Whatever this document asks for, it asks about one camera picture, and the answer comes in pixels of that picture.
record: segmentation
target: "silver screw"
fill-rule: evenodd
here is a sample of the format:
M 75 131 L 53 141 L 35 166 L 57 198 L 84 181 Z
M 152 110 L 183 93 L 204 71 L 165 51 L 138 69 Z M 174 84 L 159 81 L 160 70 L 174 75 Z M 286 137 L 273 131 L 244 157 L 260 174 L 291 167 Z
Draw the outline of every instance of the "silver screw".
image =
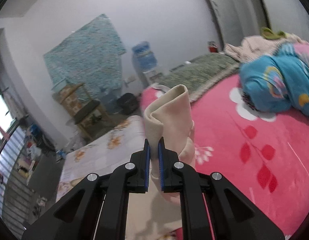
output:
M 90 180 L 90 181 L 94 181 L 94 180 L 96 180 L 98 178 L 98 176 L 95 174 L 95 173 L 90 173 L 89 175 L 88 175 L 88 180 Z
M 222 178 L 222 175 L 219 172 L 212 173 L 212 177 L 215 180 L 220 180 Z
M 173 164 L 173 166 L 177 169 L 182 169 L 184 167 L 184 164 L 182 162 L 176 162 Z
M 125 165 L 125 168 L 126 168 L 127 170 L 132 170 L 132 169 L 134 169 L 134 167 L 135 167 L 135 164 L 134 164 L 134 163 L 127 163 L 127 164 Z

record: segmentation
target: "red leaf print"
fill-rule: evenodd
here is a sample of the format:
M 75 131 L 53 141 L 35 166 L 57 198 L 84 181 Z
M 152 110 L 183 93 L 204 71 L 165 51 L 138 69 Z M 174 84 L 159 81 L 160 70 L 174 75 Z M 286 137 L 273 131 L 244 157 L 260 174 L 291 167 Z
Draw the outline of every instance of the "red leaf print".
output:
M 267 144 L 262 148 L 261 153 L 264 158 L 270 161 L 274 157 L 275 149 L 271 145 Z
M 240 158 L 243 163 L 247 163 L 247 161 L 250 159 L 250 156 L 251 156 L 250 146 L 247 143 L 245 143 L 241 147 Z
M 250 138 L 253 139 L 256 134 L 258 133 L 258 131 L 256 130 L 256 128 L 254 128 L 253 126 L 249 125 L 244 129 L 244 132 L 246 133 L 246 135 Z
M 270 180 L 271 171 L 263 164 L 262 168 L 258 171 L 257 180 L 261 188 L 265 188 Z
M 275 189 L 277 188 L 278 185 L 278 181 L 277 178 L 273 175 L 271 178 L 271 181 L 269 183 L 269 191 L 272 193 L 275 191 Z

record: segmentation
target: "chair seat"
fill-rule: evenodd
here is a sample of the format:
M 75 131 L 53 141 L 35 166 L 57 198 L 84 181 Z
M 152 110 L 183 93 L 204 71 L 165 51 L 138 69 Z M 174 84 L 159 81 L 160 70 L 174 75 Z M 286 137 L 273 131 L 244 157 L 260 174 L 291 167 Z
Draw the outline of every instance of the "chair seat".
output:
M 88 114 L 90 114 L 92 111 L 94 111 L 97 106 L 100 105 L 100 101 L 98 100 L 91 100 L 89 103 L 87 103 L 83 108 L 81 108 L 73 117 L 74 123 L 78 124 L 80 123 L 85 117 L 87 117 Z

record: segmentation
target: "pink bed sheet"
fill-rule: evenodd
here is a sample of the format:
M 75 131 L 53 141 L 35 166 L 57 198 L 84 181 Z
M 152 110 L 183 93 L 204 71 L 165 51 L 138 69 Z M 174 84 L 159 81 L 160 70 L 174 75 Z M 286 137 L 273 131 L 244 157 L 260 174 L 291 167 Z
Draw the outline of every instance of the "pink bed sheet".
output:
M 221 172 L 288 239 L 309 212 L 309 117 L 254 112 L 240 92 L 234 75 L 193 104 L 196 170 Z M 146 89 L 142 109 L 161 94 Z

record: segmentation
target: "green rug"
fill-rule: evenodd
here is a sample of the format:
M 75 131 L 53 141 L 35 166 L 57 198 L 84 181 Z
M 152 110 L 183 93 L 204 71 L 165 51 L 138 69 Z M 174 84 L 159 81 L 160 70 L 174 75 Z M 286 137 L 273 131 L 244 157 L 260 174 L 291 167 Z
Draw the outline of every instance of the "green rug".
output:
M 237 61 L 220 53 L 205 54 L 190 62 L 189 65 L 181 65 L 172 70 L 169 75 L 163 77 L 159 84 L 169 88 L 179 84 L 185 85 L 189 90 L 191 103 L 239 69 Z

